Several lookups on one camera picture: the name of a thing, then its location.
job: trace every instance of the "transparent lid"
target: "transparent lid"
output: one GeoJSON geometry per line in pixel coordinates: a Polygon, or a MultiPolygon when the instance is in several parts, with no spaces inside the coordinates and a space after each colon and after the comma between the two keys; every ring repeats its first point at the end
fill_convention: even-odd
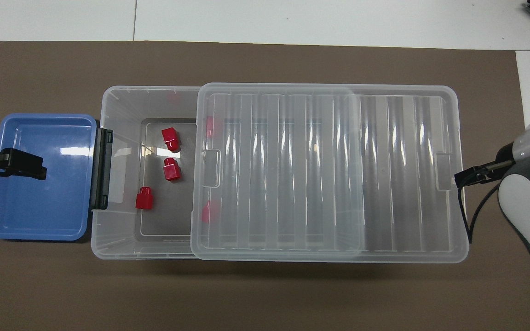
{"type": "Polygon", "coordinates": [[[455,93],[444,86],[210,83],[191,249],[214,260],[458,262],[455,93]]]}

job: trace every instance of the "blue tray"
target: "blue tray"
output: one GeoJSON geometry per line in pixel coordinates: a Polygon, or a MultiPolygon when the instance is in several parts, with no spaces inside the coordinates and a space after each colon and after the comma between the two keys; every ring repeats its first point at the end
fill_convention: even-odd
{"type": "Polygon", "coordinates": [[[87,228],[97,123],[89,115],[11,114],[0,151],[44,159],[46,179],[0,177],[0,239],[79,239],[87,228]]]}

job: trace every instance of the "lid handle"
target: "lid handle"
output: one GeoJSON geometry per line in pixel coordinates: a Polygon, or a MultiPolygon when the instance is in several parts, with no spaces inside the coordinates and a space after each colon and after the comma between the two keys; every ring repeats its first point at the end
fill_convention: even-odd
{"type": "Polygon", "coordinates": [[[93,152],[93,171],[91,172],[90,209],[107,209],[109,195],[109,169],[112,162],[112,144],[114,132],[98,128],[95,135],[93,152]]]}

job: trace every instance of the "red plastic cube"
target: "red plastic cube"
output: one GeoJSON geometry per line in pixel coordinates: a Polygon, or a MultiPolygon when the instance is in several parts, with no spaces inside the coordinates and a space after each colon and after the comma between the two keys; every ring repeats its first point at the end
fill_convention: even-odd
{"type": "Polygon", "coordinates": [[[167,149],[174,152],[179,149],[179,139],[177,138],[177,131],[175,131],[174,128],[167,128],[165,130],[161,130],[162,138],[165,141],[165,145],[167,145],[167,149]]]}
{"type": "Polygon", "coordinates": [[[136,195],[136,209],[152,209],[153,208],[153,195],[151,194],[151,188],[148,186],[142,186],[140,193],[136,195]]]}
{"type": "Polygon", "coordinates": [[[177,161],[173,159],[172,157],[168,157],[164,161],[164,166],[162,167],[162,171],[165,173],[165,179],[166,180],[175,180],[181,178],[181,170],[179,169],[179,165],[177,165],[177,161]]]}
{"type": "Polygon", "coordinates": [[[210,203],[210,201],[208,200],[206,205],[202,207],[202,222],[204,223],[212,222],[212,220],[215,220],[218,218],[219,216],[218,213],[219,213],[218,205],[214,205],[210,203]]]}
{"type": "Polygon", "coordinates": [[[206,118],[206,138],[212,138],[214,134],[214,117],[208,116],[206,118]]]}

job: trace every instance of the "clear plastic storage box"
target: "clear plastic storage box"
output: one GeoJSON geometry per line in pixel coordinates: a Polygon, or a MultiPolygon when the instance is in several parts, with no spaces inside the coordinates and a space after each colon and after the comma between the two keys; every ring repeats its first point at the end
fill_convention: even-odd
{"type": "Polygon", "coordinates": [[[109,207],[93,219],[100,258],[467,255],[453,180],[458,103],[445,86],[116,86],[101,126],[114,130],[114,145],[109,207]],[[182,140],[177,155],[162,142],[169,126],[182,140]],[[179,162],[180,182],[162,176],[165,157],[179,162]],[[153,189],[152,210],[134,208],[141,186],[153,189]]]}

